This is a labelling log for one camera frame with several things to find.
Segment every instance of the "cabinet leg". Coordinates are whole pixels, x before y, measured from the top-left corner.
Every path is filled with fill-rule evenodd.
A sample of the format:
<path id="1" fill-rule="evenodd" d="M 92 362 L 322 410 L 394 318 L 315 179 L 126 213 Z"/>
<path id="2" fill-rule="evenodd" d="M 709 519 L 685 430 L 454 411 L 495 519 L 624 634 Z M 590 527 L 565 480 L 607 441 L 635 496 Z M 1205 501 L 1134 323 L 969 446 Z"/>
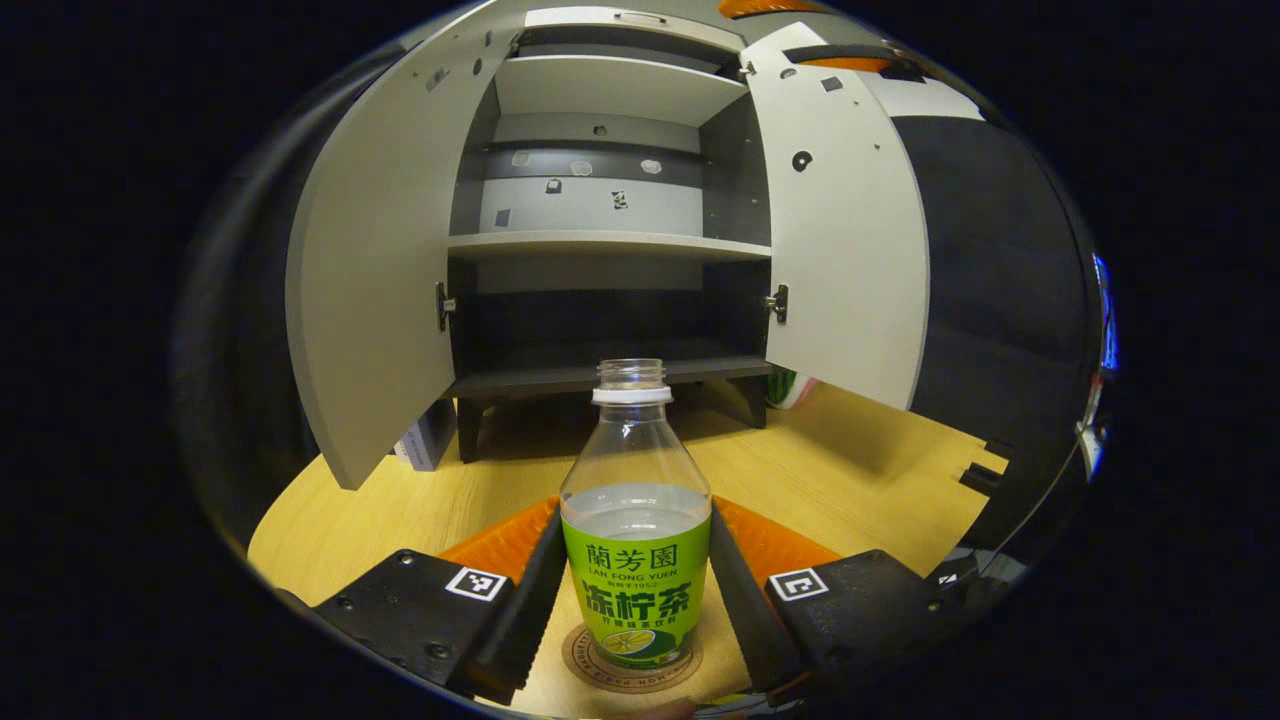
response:
<path id="1" fill-rule="evenodd" d="M 476 445 L 480 441 L 480 421 L 484 405 L 466 397 L 458 398 L 458 456 L 463 462 L 480 459 Z"/>
<path id="2" fill-rule="evenodd" d="M 746 398 L 746 406 L 751 413 L 751 418 L 748 424 L 753 428 L 764 428 L 764 410 L 768 407 L 768 402 L 765 400 L 768 393 L 768 377 L 754 375 L 750 378 L 733 378 L 730 382 L 733 383 L 737 392 Z"/>

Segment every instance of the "orange object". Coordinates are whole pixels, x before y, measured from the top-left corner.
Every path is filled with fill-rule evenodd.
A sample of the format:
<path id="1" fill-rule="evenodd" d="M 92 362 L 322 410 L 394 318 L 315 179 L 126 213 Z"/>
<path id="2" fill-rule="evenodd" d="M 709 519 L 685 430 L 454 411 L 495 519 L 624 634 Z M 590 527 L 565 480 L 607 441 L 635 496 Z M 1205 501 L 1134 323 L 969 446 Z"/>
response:
<path id="1" fill-rule="evenodd" d="M 549 497 L 471 536 L 436 557 L 476 570 L 507 575 L 511 582 L 520 584 L 529 557 L 538 546 L 538 538 L 547 529 L 547 523 L 558 502 L 558 497 Z"/>
<path id="2" fill-rule="evenodd" d="M 731 20 L 767 13 L 829 13 L 827 8 L 800 0 L 722 0 L 717 10 Z"/>
<path id="3" fill-rule="evenodd" d="M 822 65 L 824 68 L 842 68 L 846 70 L 864 70 L 878 73 L 893 64 L 893 60 L 883 58 L 823 58 L 820 60 L 804 60 L 801 65 Z"/>
<path id="4" fill-rule="evenodd" d="M 840 560 L 833 551 L 741 505 L 716 496 L 716 506 L 762 591 L 769 575 Z"/>

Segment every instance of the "plastic bottle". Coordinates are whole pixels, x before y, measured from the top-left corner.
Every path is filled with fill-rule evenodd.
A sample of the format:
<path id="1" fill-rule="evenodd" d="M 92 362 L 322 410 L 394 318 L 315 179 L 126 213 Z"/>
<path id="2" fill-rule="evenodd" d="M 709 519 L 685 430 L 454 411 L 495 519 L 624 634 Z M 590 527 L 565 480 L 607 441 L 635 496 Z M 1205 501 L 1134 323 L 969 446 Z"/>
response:
<path id="1" fill-rule="evenodd" d="M 701 612 L 710 487 L 667 424 L 662 360 L 605 360 L 600 421 L 561 486 L 570 568 L 602 656 L 678 661 Z"/>

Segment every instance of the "door hinge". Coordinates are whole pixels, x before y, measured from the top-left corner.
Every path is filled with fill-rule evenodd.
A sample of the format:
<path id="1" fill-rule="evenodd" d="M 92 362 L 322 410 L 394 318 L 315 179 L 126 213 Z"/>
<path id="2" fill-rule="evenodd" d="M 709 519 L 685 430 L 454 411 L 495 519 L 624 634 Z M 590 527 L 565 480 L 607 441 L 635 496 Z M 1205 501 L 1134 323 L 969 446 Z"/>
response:
<path id="1" fill-rule="evenodd" d="M 448 327 L 447 320 L 458 309 L 458 301 L 444 295 L 444 283 L 435 283 L 435 316 L 440 332 Z"/>
<path id="2" fill-rule="evenodd" d="M 773 310 L 773 314 L 778 316 L 778 324 L 787 324 L 787 286 L 778 284 L 778 291 L 773 295 L 764 296 L 764 307 L 767 310 Z"/>

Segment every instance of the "lemon graphic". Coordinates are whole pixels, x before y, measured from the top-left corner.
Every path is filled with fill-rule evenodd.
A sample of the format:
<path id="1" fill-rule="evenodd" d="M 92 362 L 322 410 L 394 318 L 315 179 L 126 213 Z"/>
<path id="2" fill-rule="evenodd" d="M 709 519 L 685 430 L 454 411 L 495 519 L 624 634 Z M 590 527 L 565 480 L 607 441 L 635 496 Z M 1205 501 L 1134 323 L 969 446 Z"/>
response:
<path id="1" fill-rule="evenodd" d="M 600 644 L 613 655 L 631 655 L 649 647 L 655 637 L 653 630 L 623 630 L 604 638 Z"/>

